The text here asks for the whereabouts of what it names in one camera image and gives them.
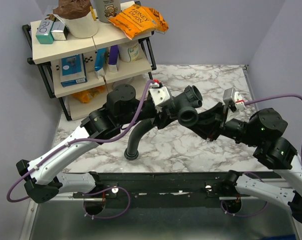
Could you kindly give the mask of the grey tee pipe fitting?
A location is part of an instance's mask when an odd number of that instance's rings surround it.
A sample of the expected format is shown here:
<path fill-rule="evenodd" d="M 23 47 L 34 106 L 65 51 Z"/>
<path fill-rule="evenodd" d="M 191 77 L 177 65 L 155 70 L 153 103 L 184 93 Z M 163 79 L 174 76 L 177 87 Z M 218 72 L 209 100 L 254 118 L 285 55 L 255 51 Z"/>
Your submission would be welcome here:
<path fill-rule="evenodd" d="M 202 95 L 194 85 L 187 86 L 184 92 L 173 99 L 178 122 L 184 127 L 195 125 L 199 119 L 197 108 L 202 106 Z"/>

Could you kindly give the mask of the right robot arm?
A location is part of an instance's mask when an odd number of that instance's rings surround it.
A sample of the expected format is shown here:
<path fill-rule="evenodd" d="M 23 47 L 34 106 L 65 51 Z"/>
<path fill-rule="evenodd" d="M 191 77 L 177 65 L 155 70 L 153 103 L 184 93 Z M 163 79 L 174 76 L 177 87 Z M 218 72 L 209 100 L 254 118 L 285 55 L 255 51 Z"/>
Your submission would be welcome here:
<path fill-rule="evenodd" d="M 214 187 L 222 196 L 250 195 L 277 205 L 302 224 L 302 160 L 295 147 L 282 137 L 288 123 L 273 108 L 254 113 L 248 122 L 227 120 L 228 110 L 222 103 L 202 112 L 188 126 L 205 140 L 224 136 L 254 147 L 253 157 L 280 175 L 290 189 L 275 187 L 230 170 L 227 177 Z"/>

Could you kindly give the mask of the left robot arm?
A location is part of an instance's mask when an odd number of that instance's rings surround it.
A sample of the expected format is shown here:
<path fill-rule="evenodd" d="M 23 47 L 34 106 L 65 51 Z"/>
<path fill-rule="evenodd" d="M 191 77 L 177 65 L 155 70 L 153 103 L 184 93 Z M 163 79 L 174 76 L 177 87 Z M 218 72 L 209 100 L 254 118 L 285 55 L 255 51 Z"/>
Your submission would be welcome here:
<path fill-rule="evenodd" d="M 82 193 L 95 198 L 102 190 L 98 175 L 63 173 L 62 170 L 86 152 L 121 139 L 134 123 L 157 119 L 173 110 L 175 98 L 167 87 L 147 81 L 141 99 L 129 84 L 121 84 L 107 94 L 106 103 L 91 112 L 61 143 L 41 157 L 21 160 L 17 169 L 27 196 L 38 204 L 61 193 Z"/>

